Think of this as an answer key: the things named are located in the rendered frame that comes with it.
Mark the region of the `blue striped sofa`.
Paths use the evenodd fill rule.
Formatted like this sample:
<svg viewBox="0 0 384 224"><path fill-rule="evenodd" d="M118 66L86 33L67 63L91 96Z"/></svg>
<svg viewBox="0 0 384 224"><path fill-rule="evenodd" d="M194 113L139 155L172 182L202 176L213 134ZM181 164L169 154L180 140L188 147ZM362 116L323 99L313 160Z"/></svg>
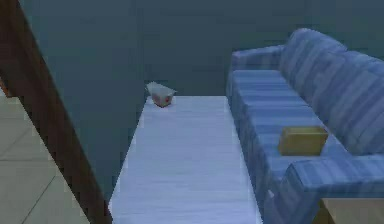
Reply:
<svg viewBox="0 0 384 224"><path fill-rule="evenodd" d="M226 96L264 224L311 224L323 198L384 199L384 60L295 30L235 51ZM317 156L285 156L284 128L320 126Z"/></svg>

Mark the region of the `white and red carton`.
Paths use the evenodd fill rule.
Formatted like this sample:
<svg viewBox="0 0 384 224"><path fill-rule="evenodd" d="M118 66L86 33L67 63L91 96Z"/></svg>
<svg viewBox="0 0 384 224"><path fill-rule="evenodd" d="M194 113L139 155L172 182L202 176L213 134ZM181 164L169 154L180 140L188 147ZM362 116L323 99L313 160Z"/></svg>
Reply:
<svg viewBox="0 0 384 224"><path fill-rule="evenodd" d="M146 89L150 94L153 102L161 108L164 108L170 105L172 102L173 96L176 93L176 90L156 82L148 83L146 85Z"/></svg>

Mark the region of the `white long table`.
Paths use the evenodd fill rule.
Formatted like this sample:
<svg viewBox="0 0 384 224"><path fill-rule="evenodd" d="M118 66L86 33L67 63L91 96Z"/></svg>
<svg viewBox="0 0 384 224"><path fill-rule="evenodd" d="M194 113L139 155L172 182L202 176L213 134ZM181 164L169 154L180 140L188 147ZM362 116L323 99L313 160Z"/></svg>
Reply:
<svg viewBox="0 0 384 224"><path fill-rule="evenodd" d="M148 99L109 209L113 224L263 224L227 98Z"/></svg>

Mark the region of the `yellow open box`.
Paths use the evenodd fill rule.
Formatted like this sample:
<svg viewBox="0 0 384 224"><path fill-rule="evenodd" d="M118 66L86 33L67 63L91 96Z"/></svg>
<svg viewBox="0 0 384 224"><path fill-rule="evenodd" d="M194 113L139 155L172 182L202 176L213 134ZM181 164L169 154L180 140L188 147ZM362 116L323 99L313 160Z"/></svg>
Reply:
<svg viewBox="0 0 384 224"><path fill-rule="evenodd" d="M319 156L328 136L322 126L287 126L282 130L278 150L283 156Z"/></svg>

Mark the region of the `dark brown door frame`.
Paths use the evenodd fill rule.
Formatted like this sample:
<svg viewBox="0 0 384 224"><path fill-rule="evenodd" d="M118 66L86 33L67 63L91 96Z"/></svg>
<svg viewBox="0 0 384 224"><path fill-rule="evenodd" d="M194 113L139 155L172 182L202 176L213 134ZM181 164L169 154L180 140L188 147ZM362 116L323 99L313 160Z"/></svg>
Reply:
<svg viewBox="0 0 384 224"><path fill-rule="evenodd" d="M112 224L108 203L19 0L0 0L0 78L26 109L90 224Z"/></svg>

